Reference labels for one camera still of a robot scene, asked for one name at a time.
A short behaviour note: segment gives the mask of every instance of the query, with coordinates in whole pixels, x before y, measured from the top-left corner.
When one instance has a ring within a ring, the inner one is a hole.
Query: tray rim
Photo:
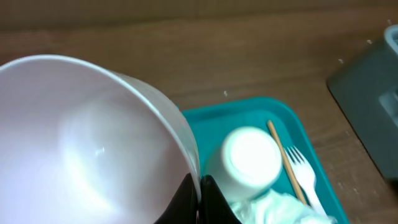
[[[333,187],[330,184],[329,178],[325,173],[325,170],[323,169],[321,162],[319,160],[319,157],[317,156],[317,152],[314,150],[311,141],[307,135],[307,132],[305,131],[305,128],[300,120],[300,118],[297,116],[297,114],[293,111],[292,108],[290,108],[289,106],[287,106],[284,102],[277,100],[275,98],[271,98],[268,96],[255,96],[255,97],[251,97],[251,98],[245,98],[245,99],[241,99],[241,100],[234,100],[234,101],[227,101],[227,102],[223,102],[223,103],[218,103],[218,104],[212,104],[212,105],[206,105],[206,106],[202,106],[202,107],[198,107],[198,108],[191,108],[191,109],[187,109],[187,110],[183,110],[182,113],[184,116],[190,116],[190,114],[193,114],[194,112],[196,113],[197,111],[203,110],[203,109],[210,109],[210,108],[217,108],[223,105],[233,105],[235,103],[238,103],[240,101],[271,101],[274,104],[278,104],[280,106],[282,106],[287,112],[289,112],[290,115],[293,116],[294,122],[296,123],[296,125],[298,126],[299,130],[301,131],[303,137],[304,137],[304,141],[307,144],[309,150],[311,151],[311,155],[314,158],[315,161],[315,165],[317,167],[318,170],[320,170],[320,174],[322,176],[322,179],[325,180],[326,183],[326,187],[327,190],[329,191],[329,193],[332,194],[332,198],[333,198],[333,202],[336,205],[335,207],[337,207],[337,211],[340,214],[340,216],[342,217],[342,221],[344,223],[349,223],[348,217],[343,209],[343,207],[341,206],[340,201],[338,200],[335,191],[333,190]]]

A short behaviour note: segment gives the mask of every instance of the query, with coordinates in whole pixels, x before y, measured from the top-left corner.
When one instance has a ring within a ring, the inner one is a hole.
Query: white speck
[[[343,186],[343,184],[342,184],[342,183],[338,182],[338,183],[337,183],[337,185],[339,186],[339,188],[340,188],[341,190],[343,190],[343,189],[344,189],[344,186]]]
[[[98,156],[98,155],[100,155],[100,154],[102,154],[104,152],[105,152],[105,148],[102,147],[102,149],[99,149],[99,150],[95,151],[95,156]]]

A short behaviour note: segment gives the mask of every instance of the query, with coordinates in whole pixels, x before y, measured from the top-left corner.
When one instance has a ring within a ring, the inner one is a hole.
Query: fork handle
[[[305,194],[307,195],[308,201],[310,202],[311,207],[321,216],[328,216],[325,210],[322,207],[321,202],[315,192],[314,188],[311,189],[304,189]]]

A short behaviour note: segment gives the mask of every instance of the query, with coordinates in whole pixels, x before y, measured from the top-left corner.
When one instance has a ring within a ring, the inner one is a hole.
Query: brown wall
[[[396,0],[2,0],[0,29],[83,26],[388,4],[398,3]]]

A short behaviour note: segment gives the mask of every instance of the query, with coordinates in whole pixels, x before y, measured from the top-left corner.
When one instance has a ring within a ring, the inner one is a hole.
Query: brown stick
[[[277,134],[277,132],[275,130],[274,124],[272,123],[272,121],[268,121],[267,125],[268,125],[268,128],[269,128],[269,131],[271,132],[272,137],[275,139],[276,143],[279,146],[280,153],[282,154],[282,160],[283,160],[283,163],[284,163],[284,167],[285,167],[287,175],[289,176],[290,183],[292,183],[292,186],[293,186],[293,189],[294,189],[294,193],[296,194],[296,197],[304,205],[306,205],[307,202],[305,201],[304,194],[301,191],[299,183],[296,180],[296,176],[294,176],[294,173],[293,173],[293,170],[292,170],[292,166],[290,165],[290,162],[289,162],[289,160],[286,157],[285,150],[282,147],[282,143],[280,143],[280,139],[279,139],[278,134]]]

